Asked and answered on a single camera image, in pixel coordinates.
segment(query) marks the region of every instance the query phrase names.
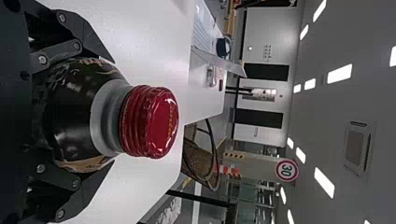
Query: floor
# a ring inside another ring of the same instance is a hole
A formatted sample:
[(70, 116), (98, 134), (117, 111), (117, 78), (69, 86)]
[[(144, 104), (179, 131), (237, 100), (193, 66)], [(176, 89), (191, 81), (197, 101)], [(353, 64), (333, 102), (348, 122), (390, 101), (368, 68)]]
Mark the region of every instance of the floor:
[[(220, 7), (219, 0), (205, 0), (205, 2), (213, 17), (216, 18), (219, 28), (223, 30), (226, 8), (222, 9)], [(229, 74), (227, 76), (227, 86), (236, 86), (236, 81), (235, 75)], [(231, 138), (234, 101), (234, 95), (226, 94), (223, 113), (209, 119), (217, 146), (225, 138)], [(197, 125), (199, 128), (206, 129), (204, 120), (199, 121)], [(195, 137), (195, 143), (201, 148), (210, 148), (210, 141), (208, 141), (206, 134), (198, 132)], [(190, 181), (182, 173), (180, 173), (177, 182), (171, 189), (182, 190), (195, 195), (200, 194), (209, 198), (224, 199), (224, 194), (222, 193), (224, 190), (220, 189), (215, 193), (209, 189), (202, 188), (199, 183), (193, 180)], [(164, 195), (146, 213), (141, 222), (147, 224), (221, 224), (224, 219), (225, 209), (223, 208), (203, 203), (197, 204), (189, 200), (180, 200)]]

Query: metal frame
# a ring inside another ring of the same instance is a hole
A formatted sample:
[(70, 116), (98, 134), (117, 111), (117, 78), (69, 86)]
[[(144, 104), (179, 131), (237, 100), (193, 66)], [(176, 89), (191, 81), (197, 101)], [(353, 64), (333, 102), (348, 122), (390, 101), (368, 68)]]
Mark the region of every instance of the metal frame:
[(192, 200), (195, 202), (200, 202), (200, 203), (207, 203), (211, 205), (215, 205), (218, 207), (223, 207), (227, 209), (227, 216), (225, 218), (225, 224), (235, 224), (237, 223), (237, 214), (238, 214), (238, 204), (237, 203), (227, 203), (224, 201), (216, 200), (216, 199), (211, 199), (211, 198), (206, 198), (203, 196), (197, 196), (194, 194), (189, 194), (189, 193), (184, 193), (176, 190), (171, 190), (169, 189), (166, 192), (167, 195), (174, 196), (174, 197), (179, 197), (187, 200)]
[(90, 24), (74, 12), (50, 10), (34, 0), (4, 0), (0, 15), (6, 31), (0, 35), (0, 176), (5, 180), (0, 222), (62, 222), (88, 206), (114, 162), (84, 175), (53, 165), (51, 148), (36, 142), (41, 114), (33, 103), (41, 87), (33, 77), (74, 56), (114, 60)]

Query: white cabinet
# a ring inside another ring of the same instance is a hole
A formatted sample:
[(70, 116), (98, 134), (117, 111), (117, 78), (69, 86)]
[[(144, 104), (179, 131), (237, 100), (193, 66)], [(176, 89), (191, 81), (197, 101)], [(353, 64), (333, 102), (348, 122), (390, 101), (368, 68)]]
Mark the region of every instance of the white cabinet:
[[(255, 117), (244, 122), (236, 113), (233, 139), (275, 147), (286, 145), (302, 9), (299, 4), (297, 7), (250, 7), (247, 10), (242, 59), (246, 68), (248, 64), (254, 69), (247, 70), (248, 78), (240, 79), (239, 88), (276, 90), (276, 96), (270, 101), (261, 101), (239, 95), (237, 110), (263, 113), (251, 113)], [(267, 125), (271, 123), (271, 116), (267, 116), (271, 113), (283, 116), (277, 128)]]
[(234, 140), (284, 147), (286, 138), (281, 129), (235, 123)]

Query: dark glass bottle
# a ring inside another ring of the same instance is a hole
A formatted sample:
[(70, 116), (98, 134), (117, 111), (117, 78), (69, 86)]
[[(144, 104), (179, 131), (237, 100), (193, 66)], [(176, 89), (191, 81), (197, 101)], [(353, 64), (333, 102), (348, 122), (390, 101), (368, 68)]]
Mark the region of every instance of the dark glass bottle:
[(42, 133), (60, 167), (88, 173), (120, 153), (159, 159), (173, 145), (178, 108), (168, 89), (133, 87), (95, 58), (69, 59), (44, 76)]

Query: metal bolt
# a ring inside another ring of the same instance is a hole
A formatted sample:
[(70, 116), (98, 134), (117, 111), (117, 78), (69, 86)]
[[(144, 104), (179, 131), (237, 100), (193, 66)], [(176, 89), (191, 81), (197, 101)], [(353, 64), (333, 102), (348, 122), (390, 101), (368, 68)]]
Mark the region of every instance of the metal bolt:
[(81, 46), (77, 42), (73, 46), (75, 47), (75, 49), (80, 49), (81, 48)]
[(78, 187), (78, 185), (79, 185), (79, 181), (78, 180), (73, 181), (73, 188)]
[(46, 170), (46, 166), (43, 165), (43, 164), (39, 164), (39, 165), (37, 165), (36, 170), (37, 170), (37, 172), (38, 172), (39, 174), (43, 174), (44, 171)]
[(59, 212), (56, 214), (56, 218), (62, 219), (64, 217), (64, 210), (59, 210)]
[(64, 14), (59, 14), (59, 20), (61, 21), (61, 22), (66, 22), (66, 16), (64, 15)]
[(46, 64), (47, 63), (47, 58), (44, 55), (38, 56), (38, 62), (41, 64)]

